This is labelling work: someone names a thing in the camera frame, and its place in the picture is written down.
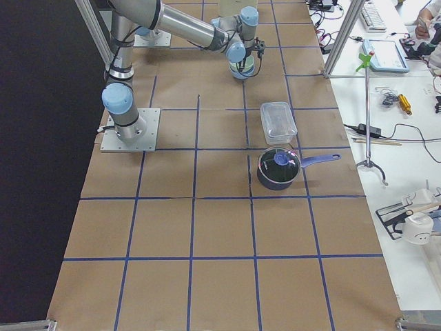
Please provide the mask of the person hand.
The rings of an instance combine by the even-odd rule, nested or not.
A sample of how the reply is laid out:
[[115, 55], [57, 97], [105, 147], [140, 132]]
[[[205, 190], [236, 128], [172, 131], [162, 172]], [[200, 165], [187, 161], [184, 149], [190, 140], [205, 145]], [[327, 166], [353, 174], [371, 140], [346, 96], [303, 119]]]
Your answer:
[[417, 39], [428, 39], [430, 37], [429, 34], [429, 26], [431, 21], [426, 19], [419, 18], [417, 20], [417, 25], [415, 28], [415, 35]]

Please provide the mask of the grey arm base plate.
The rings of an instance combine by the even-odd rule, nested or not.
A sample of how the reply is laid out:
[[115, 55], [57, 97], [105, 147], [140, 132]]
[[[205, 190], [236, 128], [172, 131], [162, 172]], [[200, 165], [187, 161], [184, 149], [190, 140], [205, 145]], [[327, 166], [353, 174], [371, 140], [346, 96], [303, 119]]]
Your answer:
[[138, 121], [126, 128], [115, 131], [113, 119], [108, 119], [108, 126], [103, 132], [101, 152], [153, 152], [156, 149], [160, 108], [139, 108]]

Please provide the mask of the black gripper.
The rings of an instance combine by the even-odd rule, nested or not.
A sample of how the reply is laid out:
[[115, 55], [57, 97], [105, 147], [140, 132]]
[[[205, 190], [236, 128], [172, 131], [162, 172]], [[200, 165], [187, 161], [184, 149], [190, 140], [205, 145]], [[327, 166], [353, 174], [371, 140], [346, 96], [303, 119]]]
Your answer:
[[253, 51], [256, 50], [256, 43], [257, 43], [257, 38], [253, 38], [250, 40], [243, 39], [243, 44], [245, 47], [245, 56], [243, 57], [243, 59], [246, 59], [248, 56], [251, 55]]

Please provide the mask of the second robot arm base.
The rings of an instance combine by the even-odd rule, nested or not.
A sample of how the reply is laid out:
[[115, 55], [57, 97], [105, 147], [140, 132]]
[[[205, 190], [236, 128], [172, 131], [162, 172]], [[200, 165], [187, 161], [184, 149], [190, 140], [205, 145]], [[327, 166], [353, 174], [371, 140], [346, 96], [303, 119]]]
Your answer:
[[143, 39], [158, 39], [161, 37], [162, 32], [160, 30], [150, 30], [141, 26], [136, 30], [135, 34]]

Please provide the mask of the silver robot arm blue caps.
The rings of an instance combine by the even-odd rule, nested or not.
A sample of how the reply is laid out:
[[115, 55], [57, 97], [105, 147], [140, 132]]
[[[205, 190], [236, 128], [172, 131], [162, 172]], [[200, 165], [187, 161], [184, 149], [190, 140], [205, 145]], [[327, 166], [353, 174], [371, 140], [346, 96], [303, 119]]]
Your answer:
[[258, 11], [204, 21], [162, 1], [111, 1], [101, 95], [105, 138], [116, 149], [151, 150], [170, 110], [239, 110], [244, 82], [260, 71]]

